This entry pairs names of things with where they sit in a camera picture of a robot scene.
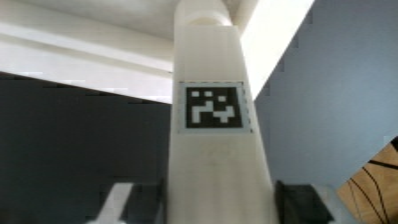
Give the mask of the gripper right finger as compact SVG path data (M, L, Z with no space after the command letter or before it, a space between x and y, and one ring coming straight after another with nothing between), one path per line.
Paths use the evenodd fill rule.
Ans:
M330 224L334 221L311 184L275 182L275 206L280 224Z

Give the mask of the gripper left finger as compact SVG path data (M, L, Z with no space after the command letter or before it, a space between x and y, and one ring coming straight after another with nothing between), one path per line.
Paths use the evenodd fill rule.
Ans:
M117 182L87 224L161 224L161 183Z

